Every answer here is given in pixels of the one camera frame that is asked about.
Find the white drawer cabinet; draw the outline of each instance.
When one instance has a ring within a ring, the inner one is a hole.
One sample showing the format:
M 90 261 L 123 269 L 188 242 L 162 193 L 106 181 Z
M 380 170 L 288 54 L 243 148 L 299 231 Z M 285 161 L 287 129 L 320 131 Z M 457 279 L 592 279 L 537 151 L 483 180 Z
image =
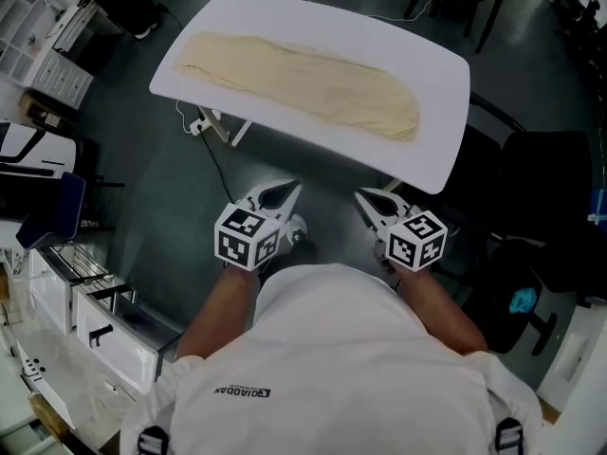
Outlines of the white drawer cabinet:
M 78 109 L 92 81 L 92 75 L 55 50 L 50 50 L 31 87 Z

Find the white table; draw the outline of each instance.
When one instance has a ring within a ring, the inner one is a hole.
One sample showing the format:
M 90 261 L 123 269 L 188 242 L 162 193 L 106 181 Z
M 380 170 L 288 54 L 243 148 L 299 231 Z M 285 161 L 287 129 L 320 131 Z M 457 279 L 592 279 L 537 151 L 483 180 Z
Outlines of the white table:
M 172 70 L 201 30 L 259 35 L 314 46 L 384 69 L 408 85 L 420 106 L 413 141 L 324 123 L 303 111 Z M 357 13 L 300 0 L 211 0 L 179 34 L 150 84 L 154 94 L 216 109 L 314 143 L 427 193 L 443 190 L 457 157 L 469 106 L 469 66 L 411 32 Z

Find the floor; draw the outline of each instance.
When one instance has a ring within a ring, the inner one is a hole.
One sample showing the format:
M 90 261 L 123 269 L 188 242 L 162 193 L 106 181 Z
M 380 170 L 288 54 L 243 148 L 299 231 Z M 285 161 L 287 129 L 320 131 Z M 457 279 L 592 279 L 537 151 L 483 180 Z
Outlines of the floor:
M 158 0 L 187 23 L 209 0 Z M 398 18 L 408 0 L 312 0 L 360 13 Z M 554 35 L 556 17 L 545 0 L 505 0 L 481 54 L 474 48 L 491 2 L 477 12 L 470 38 L 463 24 L 426 14 L 400 27 L 460 55 L 470 65 L 472 89 L 493 101 L 529 130 L 584 130 L 598 150 L 598 107 L 592 89 L 567 60 Z M 183 133 L 175 102 L 152 95 L 148 85 L 179 32 L 173 18 L 143 41 L 125 36 L 94 80 L 83 104 L 78 131 L 100 144 L 100 173 L 126 188 L 105 191 L 101 217 L 115 224 L 108 265 L 137 288 L 156 309 L 181 325 L 195 315 L 221 264 L 212 254 L 212 225 L 227 197 L 200 138 Z M 186 122 L 195 111 L 181 104 Z M 471 109 L 469 122 L 503 141 L 507 131 Z M 229 120 L 237 129 L 240 121 Z M 340 262 L 372 274 L 372 238 L 353 207 L 352 192 L 374 187 L 386 177 L 358 163 L 259 126 L 236 150 L 208 141 L 234 197 L 275 178 L 302 181 L 299 213 L 306 218 L 323 262 Z M 596 182 L 600 160 L 594 160 Z M 461 263 L 456 252 L 449 262 Z M 456 285 L 446 283 L 451 291 Z M 557 332 L 543 355 L 531 357 L 537 334 L 528 327 L 505 357 L 512 371 L 537 387 L 548 369 L 575 305 L 573 295 L 544 292 L 537 311 L 559 314 Z

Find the blue object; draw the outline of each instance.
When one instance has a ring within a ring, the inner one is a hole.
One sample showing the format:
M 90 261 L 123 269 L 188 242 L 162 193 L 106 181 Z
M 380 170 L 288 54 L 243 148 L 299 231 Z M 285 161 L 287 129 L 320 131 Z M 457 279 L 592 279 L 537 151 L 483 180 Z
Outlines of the blue object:
M 17 232 L 24 249 L 67 243 L 76 236 L 80 223 L 86 182 L 73 173 L 64 172 L 59 184 L 55 210 L 50 214 L 32 212 Z
M 526 286 L 514 292 L 510 301 L 511 314 L 528 314 L 535 308 L 538 301 L 538 294 L 535 289 Z

